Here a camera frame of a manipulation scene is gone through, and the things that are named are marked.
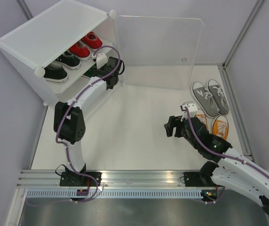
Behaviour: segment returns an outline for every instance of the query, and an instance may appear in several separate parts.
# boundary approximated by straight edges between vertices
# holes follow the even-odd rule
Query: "gray wall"
[[[229,66],[258,164],[269,170],[269,0]]]
[[[25,0],[37,15],[59,0]],[[118,15],[201,18],[206,27],[197,63],[222,63],[257,0],[78,0]]]
[[[14,0],[0,0],[0,37],[25,21]],[[0,52],[0,226],[28,165],[42,114],[41,99]]]

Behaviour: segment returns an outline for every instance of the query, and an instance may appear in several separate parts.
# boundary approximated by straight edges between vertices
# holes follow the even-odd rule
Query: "shoe rack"
[[[77,70],[63,66],[69,76],[64,83],[46,81],[44,68],[90,31],[101,39],[103,45],[116,46],[114,16],[110,15],[115,15],[115,12],[108,14],[75,0],[61,0],[1,37],[0,51],[43,99],[44,105],[54,107],[61,97],[72,98],[65,94],[68,88],[86,85],[88,79],[81,76],[95,62],[90,58],[81,62]],[[109,48],[104,48],[100,52],[107,54],[109,51]]]

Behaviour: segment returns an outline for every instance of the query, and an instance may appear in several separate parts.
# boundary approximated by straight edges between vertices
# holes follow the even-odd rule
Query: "shoe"
[[[64,83],[69,79],[69,76],[60,64],[52,62],[47,67],[45,67],[44,78],[47,81]]]
[[[196,117],[203,123],[206,125],[206,129],[209,131],[208,128],[208,122],[206,120],[206,114],[204,113],[204,111],[202,109],[198,109],[196,112]]]
[[[82,41],[75,43],[69,51],[81,61],[87,61],[91,57],[91,52]]]
[[[102,41],[94,32],[89,32],[81,39],[81,41],[87,44],[93,51],[96,51],[99,47],[102,46]]]
[[[71,70],[77,70],[81,66],[80,60],[69,51],[65,51],[55,61]]]
[[[192,85],[191,94],[209,118],[214,118],[218,115],[219,108],[212,94],[201,82],[197,81]]]
[[[214,135],[227,140],[229,133],[228,119],[222,115],[218,116],[213,122],[212,131]]]
[[[208,89],[213,95],[213,99],[219,108],[219,114],[227,115],[229,113],[229,105],[219,83],[216,80],[211,79],[208,82]]]

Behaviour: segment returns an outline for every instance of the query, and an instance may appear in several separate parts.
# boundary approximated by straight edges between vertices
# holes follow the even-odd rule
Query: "purple cable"
[[[223,187],[222,191],[221,191],[221,194],[218,196],[218,198],[215,200],[215,201],[209,201],[209,202],[206,202],[207,204],[215,204],[217,203],[223,196],[224,194],[224,191],[225,191],[225,187]],[[195,200],[195,199],[192,199],[193,201],[196,201],[196,202],[202,202],[202,203],[205,203],[205,201],[201,201],[201,200]]]
[[[115,68],[114,68],[111,72],[109,72],[107,75],[105,75],[105,76],[103,76],[103,77],[97,79],[96,81],[92,82],[91,86],[93,86],[93,85],[96,84],[97,82],[99,82],[99,81],[101,81],[101,80],[103,80],[103,79],[105,79],[105,78],[111,76],[111,75],[118,69],[119,64],[120,64],[120,61],[121,61],[120,53],[119,53],[118,50],[117,50],[116,48],[114,48],[113,46],[101,46],[101,47],[99,47],[99,48],[93,53],[93,55],[95,56],[95,54],[96,54],[99,50],[101,50],[101,49],[103,49],[103,48],[111,48],[111,49],[113,49],[113,50],[117,53],[117,55],[118,55],[118,62],[117,62],[117,65],[115,66]],[[77,100],[80,98],[80,96],[81,96],[86,90],[88,90],[91,86],[86,86],[86,87],[85,87],[85,88],[84,88],[84,89],[83,89],[83,90],[76,96],[76,101],[77,101]],[[68,113],[70,112],[70,110],[72,109],[72,107],[74,106],[74,104],[76,103],[76,101],[73,101],[73,102],[71,103],[71,105],[69,106],[68,110],[67,110],[67,111],[65,112],[65,114],[63,115],[63,118],[62,118],[62,120],[61,120],[61,122],[60,122],[60,124],[59,124],[59,126],[58,126],[58,130],[57,130],[57,133],[56,133],[55,141],[56,141],[56,143],[58,143],[58,144],[63,144],[63,145],[65,146],[66,156],[67,156],[68,162],[70,162],[70,167],[71,167],[71,169],[72,169],[76,174],[78,174],[78,175],[80,175],[80,176],[84,176],[84,177],[91,178],[91,179],[95,182],[95,184],[96,184],[96,190],[95,190],[94,194],[93,194],[91,197],[89,197],[89,198],[87,198],[87,199],[85,199],[85,200],[78,201],[78,202],[88,202],[88,201],[92,200],[92,199],[94,198],[94,196],[95,196],[95,195],[97,194],[97,192],[98,192],[98,181],[97,181],[94,177],[92,177],[91,175],[77,172],[77,170],[74,168],[74,166],[73,166],[72,163],[71,163],[68,144],[67,144],[66,142],[64,142],[64,141],[60,141],[60,140],[59,140],[59,133],[60,133],[60,130],[61,130],[62,126],[63,126],[63,122],[64,122],[64,120],[66,119],[66,117],[68,116]],[[40,204],[40,205],[33,205],[33,204],[30,204],[30,203],[26,200],[26,203],[27,203],[29,206],[32,206],[32,207],[45,206],[45,205],[49,205],[49,204],[57,203],[57,202],[70,202],[70,200],[59,200],[59,201],[50,202],[50,203],[45,203],[45,204]]]
[[[189,120],[189,124],[190,124],[190,128],[192,130],[192,133],[195,137],[195,139],[197,140],[197,142],[206,150],[208,151],[209,153],[211,154],[214,154],[214,155],[217,155],[217,156],[220,156],[222,158],[228,158],[228,159],[232,159],[232,160],[235,160],[235,161],[239,161],[241,163],[243,163],[244,161],[242,159],[238,159],[238,158],[235,158],[233,156],[229,156],[229,155],[225,155],[225,154],[219,154],[219,153],[216,153],[216,152],[213,152],[212,150],[210,150],[209,148],[207,148],[202,142],[201,140],[198,138],[197,134],[195,133],[195,130],[193,128],[193,125],[192,125],[192,121],[191,121],[191,118],[190,118],[190,113],[189,113],[189,109],[187,107],[185,107],[186,111],[187,111],[187,114],[188,114],[188,120]],[[266,177],[267,179],[269,179],[269,176],[264,173],[262,170],[260,170],[259,168],[255,167],[254,165],[250,164],[250,163],[246,163],[246,165],[248,165],[249,167],[253,168],[254,170],[256,170],[257,172],[259,172],[260,174],[262,174],[264,177]]]

